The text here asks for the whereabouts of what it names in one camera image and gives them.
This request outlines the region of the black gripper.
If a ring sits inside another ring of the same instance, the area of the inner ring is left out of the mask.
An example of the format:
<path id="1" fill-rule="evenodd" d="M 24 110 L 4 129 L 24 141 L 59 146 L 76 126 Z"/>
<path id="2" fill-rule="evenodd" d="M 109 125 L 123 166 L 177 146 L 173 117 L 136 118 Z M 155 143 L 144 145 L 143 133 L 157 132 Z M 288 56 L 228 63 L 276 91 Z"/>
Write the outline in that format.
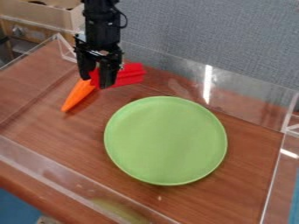
<path id="1" fill-rule="evenodd" d="M 99 62 L 99 88 L 109 88 L 117 79 L 123 60 L 119 47 L 121 12 L 84 12 L 85 30 L 75 34 L 75 53 L 80 78 L 91 79 L 89 72 Z"/>

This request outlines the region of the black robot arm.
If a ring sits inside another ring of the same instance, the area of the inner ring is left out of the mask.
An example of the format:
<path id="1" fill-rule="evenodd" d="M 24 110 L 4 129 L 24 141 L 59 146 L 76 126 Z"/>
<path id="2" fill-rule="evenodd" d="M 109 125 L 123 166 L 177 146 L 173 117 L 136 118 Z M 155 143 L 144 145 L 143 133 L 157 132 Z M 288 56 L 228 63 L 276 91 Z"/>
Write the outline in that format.
<path id="1" fill-rule="evenodd" d="M 89 80 L 89 73 L 99 67 L 97 86 L 104 89 L 116 83 L 117 72 L 123 68 L 119 43 L 120 30 L 127 27 L 121 18 L 127 15 L 116 7 L 119 0 L 80 1 L 84 4 L 85 31 L 73 36 L 79 75 L 84 81 Z"/>

